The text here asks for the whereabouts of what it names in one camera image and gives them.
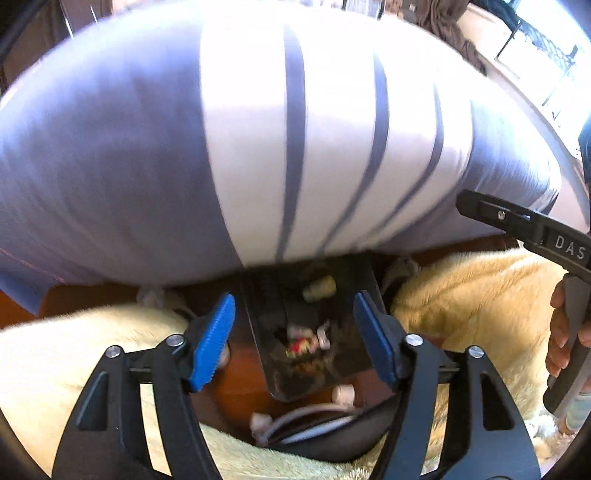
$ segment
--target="black clamp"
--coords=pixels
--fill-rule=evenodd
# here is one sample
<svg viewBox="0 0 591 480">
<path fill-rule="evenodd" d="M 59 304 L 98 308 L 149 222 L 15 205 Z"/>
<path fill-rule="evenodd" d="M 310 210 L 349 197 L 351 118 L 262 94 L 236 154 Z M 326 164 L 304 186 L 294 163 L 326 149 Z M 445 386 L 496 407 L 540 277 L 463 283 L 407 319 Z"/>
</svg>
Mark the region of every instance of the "black clamp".
<svg viewBox="0 0 591 480">
<path fill-rule="evenodd" d="M 378 376 L 402 392 L 370 480 L 540 478 L 523 419 L 480 347 L 445 352 L 420 335 L 408 335 L 396 318 L 379 313 L 365 292 L 355 298 L 355 319 Z M 439 467 L 421 476 L 439 384 L 449 384 L 443 450 Z"/>
<path fill-rule="evenodd" d="M 203 438 L 189 393 L 209 382 L 235 315 L 225 294 L 211 314 L 155 348 L 109 347 L 66 424 L 52 478 L 162 480 L 152 468 L 139 385 L 152 384 L 164 451 L 175 480 L 222 480 Z"/>
<path fill-rule="evenodd" d="M 463 191 L 458 211 L 469 218 L 505 231 L 524 247 L 564 267 L 564 308 L 569 318 L 570 362 L 557 378 L 548 378 L 544 405 L 563 418 L 571 402 L 591 375 L 591 349 L 583 346 L 578 331 L 587 318 L 591 300 L 591 237 L 574 228 L 511 202 L 481 193 Z"/>
</svg>

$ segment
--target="white plug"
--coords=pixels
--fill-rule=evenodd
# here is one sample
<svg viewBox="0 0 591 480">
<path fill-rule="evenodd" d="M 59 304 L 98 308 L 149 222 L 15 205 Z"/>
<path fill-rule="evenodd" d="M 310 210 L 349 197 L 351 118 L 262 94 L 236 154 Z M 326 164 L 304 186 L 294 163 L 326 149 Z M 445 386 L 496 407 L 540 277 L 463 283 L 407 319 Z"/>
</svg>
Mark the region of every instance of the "white plug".
<svg viewBox="0 0 591 480">
<path fill-rule="evenodd" d="M 353 406 L 355 402 L 355 388 L 353 385 L 337 385 L 333 388 L 332 401 L 338 405 Z"/>
<path fill-rule="evenodd" d="M 223 346 L 223 350 L 220 355 L 220 358 L 217 361 L 216 370 L 220 370 L 221 368 L 224 368 L 225 366 L 227 366 L 228 363 L 230 363 L 230 346 L 226 342 Z"/>
<path fill-rule="evenodd" d="M 273 425 L 273 417 L 265 413 L 254 412 L 251 415 L 250 427 L 254 438 L 265 433 Z"/>
</svg>

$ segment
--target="finger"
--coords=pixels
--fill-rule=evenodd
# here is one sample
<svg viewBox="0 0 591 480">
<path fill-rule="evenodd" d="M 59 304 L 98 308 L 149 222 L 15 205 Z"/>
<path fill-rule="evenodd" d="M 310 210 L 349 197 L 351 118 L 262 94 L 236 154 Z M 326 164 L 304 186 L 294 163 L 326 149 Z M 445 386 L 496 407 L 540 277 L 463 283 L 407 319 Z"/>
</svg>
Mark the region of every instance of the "finger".
<svg viewBox="0 0 591 480">
<path fill-rule="evenodd" d="M 550 297 L 550 306 L 559 309 L 562 305 L 564 305 L 564 285 L 563 281 L 560 280 Z"/>
<path fill-rule="evenodd" d="M 585 322 L 579 330 L 579 341 L 586 347 L 591 347 L 591 322 Z"/>
<path fill-rule="evenodd" d="M 570 361 L 570 349 L 559 347 L 553 338 L 548 341 L 548 356 L 557 367 L 566 368 Z"/>
<path fill-rule="evenodd" d="M 555 309 L 550 320 L 550 335 L 562 348 L 569 339 L 569 319 L 563 309 Z"/>
<path fill-rule="evenodd" d="M 548 373 L 553 377 L 560 375 L 561 368 L 552 361 L 549 355 L 546 356 L 546 370 L 548 370 Z"/>
</svg>

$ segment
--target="yellow fleece blanket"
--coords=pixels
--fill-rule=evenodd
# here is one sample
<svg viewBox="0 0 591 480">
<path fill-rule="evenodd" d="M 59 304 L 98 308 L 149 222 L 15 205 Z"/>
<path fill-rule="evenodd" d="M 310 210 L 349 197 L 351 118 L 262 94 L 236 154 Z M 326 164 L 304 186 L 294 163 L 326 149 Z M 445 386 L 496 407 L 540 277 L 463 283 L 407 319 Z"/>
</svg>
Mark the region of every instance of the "yellow fleece blanket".
<svg viewBox="0 0 591 480">
<path fill-rule="evenodd" d="M 524 418 L 537 415 L 547 373 L 550 295 L 564 271 L 521 249 L 450 257 L 411 279 L 393 311 L 407 331 L 443 336 L 444 348 L 480 345 L 501 373 Z M 0 331 L 0 408 L 34 460 L 50 473 L 72 407 L 104 350 L 147 349 L 186 322 L 170 310 L 105 307 Z M 142 386 L 142 408 L 154 468 L 169 473 L 154 399 Z M 437 402 L 427 460 L 441 448 L 445 396 Z M 224 479 L 369 477 L 377 445 L 353 463 L 329 464 L 258 449 L 203 426 Z"/>
</svg>

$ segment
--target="grey handle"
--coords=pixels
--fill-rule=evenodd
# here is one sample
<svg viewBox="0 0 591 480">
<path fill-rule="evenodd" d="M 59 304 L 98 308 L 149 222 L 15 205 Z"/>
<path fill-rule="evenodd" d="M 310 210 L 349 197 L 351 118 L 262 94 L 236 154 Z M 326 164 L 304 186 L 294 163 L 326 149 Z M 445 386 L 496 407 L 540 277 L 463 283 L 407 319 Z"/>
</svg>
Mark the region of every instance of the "grey handle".
<svg viewBox="0 0 591 480">
<path fill-rule="evenodd" d="M 591 375 L 591 349 L 579 342 L 578 333 L 585 321 L 591 286 L 572 274 L 564 276 L 564 309 L 569 319 L 570 362 L 557 378 L 548 378 L 544 394 L 546 409 L 557 418 L 563 418 L 571 402 Z"/>
</svg>

